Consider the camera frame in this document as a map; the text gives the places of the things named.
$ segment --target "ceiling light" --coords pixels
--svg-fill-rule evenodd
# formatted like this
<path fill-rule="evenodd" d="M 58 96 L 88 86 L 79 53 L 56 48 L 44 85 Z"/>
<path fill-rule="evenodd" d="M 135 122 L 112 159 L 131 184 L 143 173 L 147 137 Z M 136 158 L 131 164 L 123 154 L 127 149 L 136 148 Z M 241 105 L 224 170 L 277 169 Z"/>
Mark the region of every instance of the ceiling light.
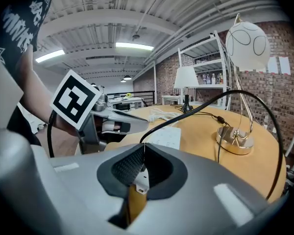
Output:
<path fill-rule="evenodd" d="M 152 46 L 138 45 L 138 44 L 131 44 L 131 43 L 119 43 L 119 42 L 116 43 L 116 47 L 127 47 L 127 48 L 153 50 L 153 47 Z"/>
<path fill-rule="evenodd" d="M 57 50 L 57 51 L 55 51 L 55 52 L 52 52 L 52 53 L 49 53 L 49 54 L 47 54 L 47 55 L 44 55 L 44 56 L 42 56 L 42 57 L 39 57 L 39 58 L 37 58 L 36 59 L 36 62 L 37 63 L 40 63 L 40 62 L 43 62 L 43 61 L 45 61 L 45 60 L 47 60 L 47 59 L 50 59 L 50 58 L 52 58 L 52 57 L 57 57 L 57 56 L 60 56 L 60 55 L 64 55 L 65 53 L 64 53 L 64 51 L 61 49 L 61 50 Z"/>
<path fill-rule="evenodd" d="M 129 75 L 126 75 L 125 77 L 124 77 L 124 80 L 131 80 L 132 78 L 129 76 Z"/>

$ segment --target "lamp base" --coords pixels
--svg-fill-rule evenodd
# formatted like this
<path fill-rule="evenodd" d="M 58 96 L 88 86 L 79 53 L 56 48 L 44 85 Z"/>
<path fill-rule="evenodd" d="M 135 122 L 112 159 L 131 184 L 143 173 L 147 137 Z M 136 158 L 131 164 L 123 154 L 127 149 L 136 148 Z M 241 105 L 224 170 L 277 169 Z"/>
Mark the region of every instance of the lamp base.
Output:
<path fill-rule="evenodd" d="M 184 105 L 182 106 L 182 111 L 184 113 L 189 112 L 193 109 L 193 106 L 189 105 L 189 95 L 185 95 L 185 102 Z"/>
<path fill-rule="evenodd" d="M 237 128 L 234 128 L 234 127 L 225 126 L 225 127 L 219 128 L 216 135 L 217 143 L 220 143 L 221 133 L 223 128 L 224 128 L 223 138 L 221 141 L 222 148 L 237 155 L 246 155 L 252 151 L 252 148 L 254 146 L 254 138 L 248 137 L 245 140 L 242 140 L 240 138 L 237 138 L 237 139 L 233 138 L 233 134 L 237 130 Z M 240 134 L 246 135 L 246 132 L 240 130 Z"/>

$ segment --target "black graphic t-shirt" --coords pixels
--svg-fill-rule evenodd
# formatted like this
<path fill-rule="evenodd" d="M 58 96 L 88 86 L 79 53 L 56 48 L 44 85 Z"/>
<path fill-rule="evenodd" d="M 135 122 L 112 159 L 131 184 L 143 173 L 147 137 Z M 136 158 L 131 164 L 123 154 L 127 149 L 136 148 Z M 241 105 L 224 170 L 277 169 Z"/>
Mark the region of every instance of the black graphic t-shirt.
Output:
<path fill-rule="evenodd" d="M 0 61 L 19 84 L 17 62 L 32 44 L 37 49 L 39 28 L 48 12 L 51 0 L 4 0 L 0 4 Z M 31 144 L 39 144 L 30 125 L 17 107 L 8 129 L 18 132 Z"/>

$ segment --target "white ceiling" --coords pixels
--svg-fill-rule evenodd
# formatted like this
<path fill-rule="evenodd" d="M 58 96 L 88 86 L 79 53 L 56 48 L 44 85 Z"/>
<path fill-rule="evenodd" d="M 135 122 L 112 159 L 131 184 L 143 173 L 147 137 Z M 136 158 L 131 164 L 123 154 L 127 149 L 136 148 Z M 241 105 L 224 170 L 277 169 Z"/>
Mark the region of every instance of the white ceiling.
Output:
<path fill-rule="evenodd" d="M 277 8 L 273 0 L 52 0 L 34 57 L 63 49 L 66 55 L 39 65 L 86 80 L 136 75 L 176 44 L 212 23 L 244 11 Z M 134 34 L 140 35 L 133 40 Z M 154 46 L 153 52 L 115 48 L 115 42 Z"/>

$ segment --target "round wooden table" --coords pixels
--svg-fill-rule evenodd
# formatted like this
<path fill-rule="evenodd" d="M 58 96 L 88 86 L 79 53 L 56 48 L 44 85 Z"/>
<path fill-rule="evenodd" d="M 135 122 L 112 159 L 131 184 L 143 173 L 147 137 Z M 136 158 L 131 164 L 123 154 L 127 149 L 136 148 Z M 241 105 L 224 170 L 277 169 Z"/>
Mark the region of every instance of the round wooden table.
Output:
<path fill-rule="evenodd" d="M 170 105 L 158 105 L 133 110 L 130 113 L 134 116 L 148 119 L 150 110 L 159 108 L 165 112 L 180 112 Z M 237 127 L 240 122 L 240 115 L 230 111 L 224 111 L 213 107 L 207 107 L 203 111 L 221 116 L 231 126 Z M 156 120 L 149 124 L 148 130 L 163 123 L 164 120 Z M 216 142 L 217 129 L 222 127 L 211 116 L 190 116 L 180 120 L 175 127 L 181 128 L 180 150 L 202 156 L 216 161 L 218 144 Z M 242 117 L 240 129 L 247 131 L 249 127 L 248 118 Z M 112 150 L 120 146 L 139 143 L 145 132 L 127 135 L 120 143 L 109 143 L 105 150 Z M 245 180 L 264 197 L 267 196 L 273 182 L 278 162 L 278 142 L 261 125 L 254 122 L 251 133 L 254 137 L 254 148 L 247 155 L 235 155 L 223 149 L 220 152 L 220 164 Z M 286 164 L 283 157 L 282 168 L 277 185 L 269 199 L 273 202 L 281 196 L 286 179 Z"/>

